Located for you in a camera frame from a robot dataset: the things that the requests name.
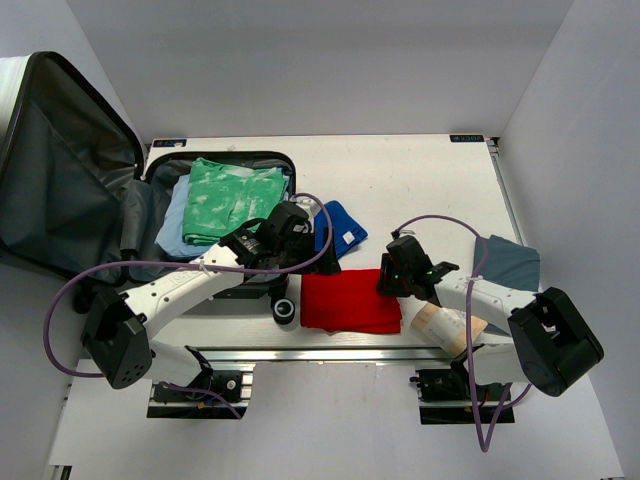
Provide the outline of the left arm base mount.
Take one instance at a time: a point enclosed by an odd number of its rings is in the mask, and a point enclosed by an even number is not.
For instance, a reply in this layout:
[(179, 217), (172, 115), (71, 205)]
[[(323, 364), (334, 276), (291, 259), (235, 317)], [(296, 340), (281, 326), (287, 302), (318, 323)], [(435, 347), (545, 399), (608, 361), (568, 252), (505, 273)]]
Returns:
[(151, 419), (240, 420), (249, 404), (253, 374), (216, 370), (200, 391), (154, 383), (147, 417)]

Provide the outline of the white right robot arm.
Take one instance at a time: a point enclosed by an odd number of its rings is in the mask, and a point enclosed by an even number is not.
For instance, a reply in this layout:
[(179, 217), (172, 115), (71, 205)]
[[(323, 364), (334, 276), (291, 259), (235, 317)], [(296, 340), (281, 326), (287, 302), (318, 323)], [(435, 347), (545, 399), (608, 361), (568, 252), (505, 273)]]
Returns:
[(424, 301), (411, 326), (453, 356), (452, 388), (466, 399), (507, 383), (558, 397), (604, 358), (564, 291), (517, 290), (434, 264), (412, 236), (388, 244), (377, 290)]

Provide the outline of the slate blue garment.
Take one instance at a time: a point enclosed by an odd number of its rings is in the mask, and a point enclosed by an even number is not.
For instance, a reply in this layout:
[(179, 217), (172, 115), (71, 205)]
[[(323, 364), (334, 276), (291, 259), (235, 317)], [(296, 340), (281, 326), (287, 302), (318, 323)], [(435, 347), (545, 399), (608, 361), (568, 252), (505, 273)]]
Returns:
[(531, 292), (539, 290), (538, 251), (496, 235), (475, 240), (473, 270), (485, 280), (503, 287)]

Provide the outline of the light blue garment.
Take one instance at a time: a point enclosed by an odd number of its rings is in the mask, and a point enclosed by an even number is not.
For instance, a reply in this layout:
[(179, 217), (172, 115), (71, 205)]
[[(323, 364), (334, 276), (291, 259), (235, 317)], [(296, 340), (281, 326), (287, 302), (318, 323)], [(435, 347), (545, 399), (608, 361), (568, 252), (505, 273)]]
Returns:
[(155, 243), (173, 259), (194, 258), (202, 248), (183, 240), (184, 210), (188, 199), (189, 175), (182, 175), (174, 185), (169, 206), (164, 215)]

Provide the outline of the green white tie-dye shirt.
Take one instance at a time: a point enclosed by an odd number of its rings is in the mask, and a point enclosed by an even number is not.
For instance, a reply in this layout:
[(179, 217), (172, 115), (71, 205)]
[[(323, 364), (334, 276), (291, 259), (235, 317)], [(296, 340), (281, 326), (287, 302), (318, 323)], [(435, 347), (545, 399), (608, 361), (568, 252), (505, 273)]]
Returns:
[(280, 203), (289, 177), (278, 167), (252, 169), (202, 157), (188, 181), (182, 237), (189, 245), (211, 245)]

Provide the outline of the royal blue towel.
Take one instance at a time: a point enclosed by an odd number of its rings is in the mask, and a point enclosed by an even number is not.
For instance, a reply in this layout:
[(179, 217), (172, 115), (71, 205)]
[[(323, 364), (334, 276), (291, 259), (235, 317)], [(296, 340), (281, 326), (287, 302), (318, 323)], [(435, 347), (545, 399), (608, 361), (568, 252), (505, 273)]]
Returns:
[(341, 259), (360, 245), (368, 237), (368, 232), (340, 202), (332, 200), (327, 202), (325, 207), (332, 221), (336, 257)]

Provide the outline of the blue label sticker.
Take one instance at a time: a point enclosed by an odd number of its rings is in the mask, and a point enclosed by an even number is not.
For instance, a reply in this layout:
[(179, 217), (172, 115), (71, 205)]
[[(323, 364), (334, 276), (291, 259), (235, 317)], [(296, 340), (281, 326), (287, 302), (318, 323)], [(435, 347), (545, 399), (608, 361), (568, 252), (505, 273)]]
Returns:
[(452, 143), (484, 143), (483, 135), (478, 134), (451, 134), (449, 139)]
[(183, 148), (186, 146), (186, 139), (154, 139), (153, 148)]

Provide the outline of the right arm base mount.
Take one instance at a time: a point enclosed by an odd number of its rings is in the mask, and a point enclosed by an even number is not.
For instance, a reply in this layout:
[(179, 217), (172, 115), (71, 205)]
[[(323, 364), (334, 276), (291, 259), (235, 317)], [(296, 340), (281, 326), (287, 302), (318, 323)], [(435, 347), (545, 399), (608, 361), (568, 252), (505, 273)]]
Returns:
[[(465, 375), (451, 369), (417, 370), (409, 382), (417, 390), (422, 425), (471, 425), (474, 417)], [(476, 388), (483, 425), (489, 425), (504, 387), (489, 384)]]

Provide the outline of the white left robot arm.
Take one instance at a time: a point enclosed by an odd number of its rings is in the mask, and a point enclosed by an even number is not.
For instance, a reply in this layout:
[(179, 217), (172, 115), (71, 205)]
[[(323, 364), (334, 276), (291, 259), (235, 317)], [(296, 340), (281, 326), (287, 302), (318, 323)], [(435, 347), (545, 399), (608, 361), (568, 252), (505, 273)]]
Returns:
[(170, 322), (206, 300), (267, 295), (274, 318), (287, 324), (295, 313), (289, 275), (339, 271), (326, 206), (313, 198), (285, 201), (162, 277), (99, 293), (81, 343), (114, 389), (147, 378), (199, 399), (210, 390), (213, 368), (197, 348), (158, 340)]

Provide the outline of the red cloth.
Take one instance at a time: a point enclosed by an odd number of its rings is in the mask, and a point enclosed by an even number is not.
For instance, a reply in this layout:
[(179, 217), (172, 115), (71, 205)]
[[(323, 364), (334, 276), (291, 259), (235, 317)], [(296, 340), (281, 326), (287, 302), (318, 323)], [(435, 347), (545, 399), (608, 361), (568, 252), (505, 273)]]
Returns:
[(379, 269), (303, 276), (300, 325), (330, 334), (400, 334), (403, 315), (399, 302), (378, 293), (379, 277)]

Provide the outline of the beige tissue pack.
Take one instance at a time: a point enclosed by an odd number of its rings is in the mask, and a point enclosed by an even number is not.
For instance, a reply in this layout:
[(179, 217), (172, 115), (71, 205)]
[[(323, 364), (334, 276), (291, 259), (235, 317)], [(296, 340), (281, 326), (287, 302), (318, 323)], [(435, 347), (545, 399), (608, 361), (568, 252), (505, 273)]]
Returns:
[(410, 324), (425, 340), (455, 357), (466, 349), (466, 318), (458, 310), (426, 303)]

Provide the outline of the blue label sticker left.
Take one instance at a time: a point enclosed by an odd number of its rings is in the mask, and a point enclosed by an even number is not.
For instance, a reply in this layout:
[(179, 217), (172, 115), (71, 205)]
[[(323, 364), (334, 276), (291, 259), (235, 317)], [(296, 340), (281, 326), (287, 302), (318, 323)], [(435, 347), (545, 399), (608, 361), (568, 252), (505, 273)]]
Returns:
[(183, 148), (186, 146), (186, 139), (154, 139), (153, 148)]

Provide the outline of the black open suitcase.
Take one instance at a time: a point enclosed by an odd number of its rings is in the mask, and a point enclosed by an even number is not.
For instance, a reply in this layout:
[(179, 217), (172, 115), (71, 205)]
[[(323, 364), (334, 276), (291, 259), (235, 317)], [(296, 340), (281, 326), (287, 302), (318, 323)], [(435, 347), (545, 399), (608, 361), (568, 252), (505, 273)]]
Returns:
[(169, 256), (155, 243), (174, 185), (196, 159), (280, 168), (296, 189), (293, 161), (272, 151), (223, 152), (207, 139), (144, 149), (109, 102), (62, 55), (1, 61), (1, 250), (24, 266), (70, 278), (86, 311), (98, 284), (147, 283)]

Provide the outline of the blue label sticker right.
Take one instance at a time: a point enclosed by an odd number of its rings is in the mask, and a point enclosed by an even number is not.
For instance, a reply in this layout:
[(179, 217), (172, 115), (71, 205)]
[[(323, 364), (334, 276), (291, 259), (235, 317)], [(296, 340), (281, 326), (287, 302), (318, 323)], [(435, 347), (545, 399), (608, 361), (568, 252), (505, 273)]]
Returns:
[(449, 139), (452, 143), (484, 143), (483, 135), (478, 134), (451, 134)]

